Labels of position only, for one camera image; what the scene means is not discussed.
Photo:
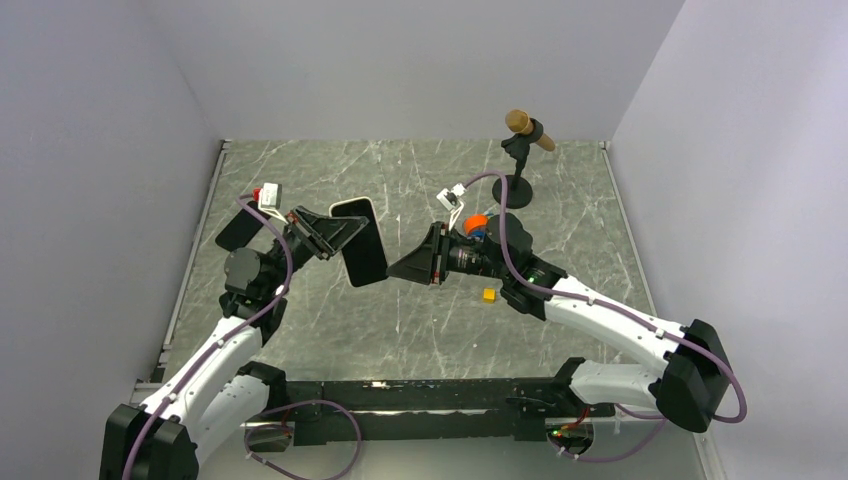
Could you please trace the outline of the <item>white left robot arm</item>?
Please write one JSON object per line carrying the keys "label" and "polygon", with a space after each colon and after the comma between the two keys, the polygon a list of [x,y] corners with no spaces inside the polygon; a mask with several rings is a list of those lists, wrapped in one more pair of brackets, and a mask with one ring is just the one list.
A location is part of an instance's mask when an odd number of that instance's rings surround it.
{"label": "white left robot arm", "polygon": [[249,418],[279,417],[285,374],[252,362],[279,327],[294,272],[328,260],[369,224],[298,206],[284,226],[255,202],[243,205],[216,244],[227,251],[222,316],[187,363],[139,405],[122,404],[106,422],[102,479],[195,479],[209,455]]}

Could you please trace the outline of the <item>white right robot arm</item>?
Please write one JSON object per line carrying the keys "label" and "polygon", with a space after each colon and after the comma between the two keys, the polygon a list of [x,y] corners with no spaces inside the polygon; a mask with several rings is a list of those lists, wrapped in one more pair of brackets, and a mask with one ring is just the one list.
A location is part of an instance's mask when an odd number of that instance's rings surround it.
{"label": "white right robot arm", "polygon": [[535,255],[531,234],[511,213],[488,219],[479,238],[435,222],[387,273],[424,285],[451,273],[498,278],[502,297],[517,312],[575,328],[633,359],[631,365],[568,361],[551,390],[553,406],[564,415],[587,405],[629,405],[703,433],[721,420],[718,407],[736,383],[711,324],[663,320],[592,290]]}

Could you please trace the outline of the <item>black phone near left edge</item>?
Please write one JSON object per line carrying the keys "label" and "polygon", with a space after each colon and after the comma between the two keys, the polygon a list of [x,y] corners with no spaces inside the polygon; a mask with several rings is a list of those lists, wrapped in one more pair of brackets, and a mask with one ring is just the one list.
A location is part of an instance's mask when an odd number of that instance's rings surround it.
{"label": "black phone near left edge", "polygon": [[255,200],[248,201],[247,206],[247,209],[240,209],[215,237],[214,242],[219,248],[228,252],[244,248],[263,228],[263,223],[254,213],[259,213],[265,219],[268,219],[268,216],[258,209]]}

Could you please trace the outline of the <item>orange blue toy car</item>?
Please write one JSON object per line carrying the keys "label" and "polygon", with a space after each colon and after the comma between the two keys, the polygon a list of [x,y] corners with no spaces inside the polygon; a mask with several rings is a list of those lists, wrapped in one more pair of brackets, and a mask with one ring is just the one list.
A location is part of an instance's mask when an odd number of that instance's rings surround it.
{"label": "orange blue toy car", "polygon": [[474,214],[464,220],[462,227],[464,235],[474,240],[482,240],[486,236],[487,225],[491,215]]}

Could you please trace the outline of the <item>yellow cube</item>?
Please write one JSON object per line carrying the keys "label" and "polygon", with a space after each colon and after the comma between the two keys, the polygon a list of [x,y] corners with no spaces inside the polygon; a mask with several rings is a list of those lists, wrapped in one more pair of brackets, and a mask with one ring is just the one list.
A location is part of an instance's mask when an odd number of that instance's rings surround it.
{"label": "yellow cube", "polygon": [[482,301],[487,304],[494,303],[497,299],[497,292],[492,288],[485,288],[482,292]]}

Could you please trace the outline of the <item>wooden microphone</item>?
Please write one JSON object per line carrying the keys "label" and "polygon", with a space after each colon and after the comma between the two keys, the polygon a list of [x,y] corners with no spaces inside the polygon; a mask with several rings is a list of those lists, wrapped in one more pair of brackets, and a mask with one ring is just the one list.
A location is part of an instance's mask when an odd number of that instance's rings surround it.
{"label": "wooden microphone", "polygon": [[556,149],[555,142],[544,132],[543,125],[523,110],[510,110],[505,115],[505,124],[514,134],[525,137],[545,151],[553,152]]}

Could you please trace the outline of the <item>black microphone stand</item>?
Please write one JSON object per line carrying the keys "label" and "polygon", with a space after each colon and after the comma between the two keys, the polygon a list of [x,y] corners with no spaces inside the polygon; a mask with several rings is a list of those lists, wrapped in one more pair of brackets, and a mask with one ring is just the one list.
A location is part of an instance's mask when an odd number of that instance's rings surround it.
{"label": "black microphone stand", "polygon": [[515,161],[515,170],[513,174],[507,175],[505,180],[495,182],[492,195],[498,202],[506,198],[509,209],[524,208],[533,199],[532,185],[522,174],[529,158],[531,146],[534,144],[525,137],[514,133],[510,138],[501,141],[501,148]]}

